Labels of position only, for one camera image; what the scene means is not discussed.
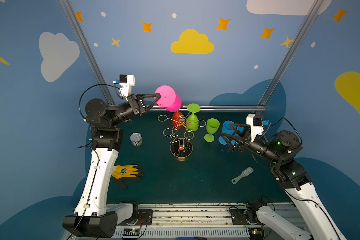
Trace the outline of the pink wine glass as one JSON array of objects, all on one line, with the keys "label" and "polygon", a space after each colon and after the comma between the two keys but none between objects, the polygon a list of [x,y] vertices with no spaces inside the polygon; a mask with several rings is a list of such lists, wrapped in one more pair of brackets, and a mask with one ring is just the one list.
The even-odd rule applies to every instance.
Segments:
[{"label": "pink wine glass", "polygon": [[160,94],[161,96],[161,98],[157,101],[157,104],[169,112],[177,112],[183,107],[181,98],[170,86],[163,85],[158,87],[155,91],[155,94]]}]

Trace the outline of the blue wine glass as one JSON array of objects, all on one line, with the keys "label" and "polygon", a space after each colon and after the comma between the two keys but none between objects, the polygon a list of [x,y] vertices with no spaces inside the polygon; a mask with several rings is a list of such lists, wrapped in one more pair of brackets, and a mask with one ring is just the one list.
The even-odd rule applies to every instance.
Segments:
[{"label": "blue wine glass", "polygon": [[242,125],[235,125],[234,128],[235,128],[235,136],[243,137],[245,135],[246,129]]},{"label": "blue wine glass", "polygon": [[[230,123],[234,123],[234,122],[233,121],[225,121],[223,123],[222,133],[229,134],[229,135],[232,135],[234,133],[234,130],[232,130],[231,127],[229,126]],[[227,142],[222,137],[219,137],[219,143],[221,145],[227,145]]]}]

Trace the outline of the red wine glass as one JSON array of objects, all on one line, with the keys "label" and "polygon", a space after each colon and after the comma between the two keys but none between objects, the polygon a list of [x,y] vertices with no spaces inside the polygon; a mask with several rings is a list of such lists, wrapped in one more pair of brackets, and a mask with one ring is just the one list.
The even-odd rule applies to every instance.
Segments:
[{"label": "red wine glass", "polygon": [[179,130],[184,127],[186,119],[181,112],[176,111],[172,116],[172,121],[174,130]]}]

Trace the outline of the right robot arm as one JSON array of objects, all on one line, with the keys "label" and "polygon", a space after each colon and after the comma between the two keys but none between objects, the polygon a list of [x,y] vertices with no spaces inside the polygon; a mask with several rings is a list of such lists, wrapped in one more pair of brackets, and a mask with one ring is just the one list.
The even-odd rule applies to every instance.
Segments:
[{"label": "right robot arm", "polygon": [[249,151],[270,164],[270,171],[284,192],[292,200],[309,231],[303,231],[275,213],[265,202],[249,203],[247,215],[256,223],[271,228],[285,240],[344,240],[324,204],[312,179],[294,157],[303,148],[302,139],[290,131],[281,131],[269,142],[254,134],[254,127],[231,123],[234,134],[222,133],[230,149]]}]

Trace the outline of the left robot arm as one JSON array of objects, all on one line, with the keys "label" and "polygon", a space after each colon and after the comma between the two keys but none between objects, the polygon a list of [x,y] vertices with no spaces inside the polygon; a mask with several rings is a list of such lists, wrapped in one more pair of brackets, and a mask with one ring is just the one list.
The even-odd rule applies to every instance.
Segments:
[{"label": "left robot arm", "polygon": [[124,134],[117,126],[135,116],[144,116],[160,99],[160,94],[132,94],[121,105],[108,105],[101,99],[86,104],[86,122],[94,127],[89,146],[92,158],[79,203],[74,213],[63,220],[63,228],[71,235],[111,238],[118,224],[136,216],[136,207],[130,203],[107,208],[108,188]]}]

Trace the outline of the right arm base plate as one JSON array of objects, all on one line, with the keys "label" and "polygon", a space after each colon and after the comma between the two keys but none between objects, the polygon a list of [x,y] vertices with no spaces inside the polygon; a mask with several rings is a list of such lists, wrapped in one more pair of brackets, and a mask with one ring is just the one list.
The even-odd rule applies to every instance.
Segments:
[{"label": "right arm base plate", "polygon": [[230,209],[233,225],[256,225],[258,218],[256,212],[247,209]]}]

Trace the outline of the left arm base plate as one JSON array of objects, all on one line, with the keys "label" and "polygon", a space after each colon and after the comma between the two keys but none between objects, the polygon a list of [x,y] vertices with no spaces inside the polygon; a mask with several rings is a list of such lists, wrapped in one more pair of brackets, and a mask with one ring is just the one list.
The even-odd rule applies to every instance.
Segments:
[{"label": "left arm base plate", "polygon": [[131,219],[127,221],[127,224],[131,226],[151,226],[152,220],[152,210],[137,210],[133,213]]}]

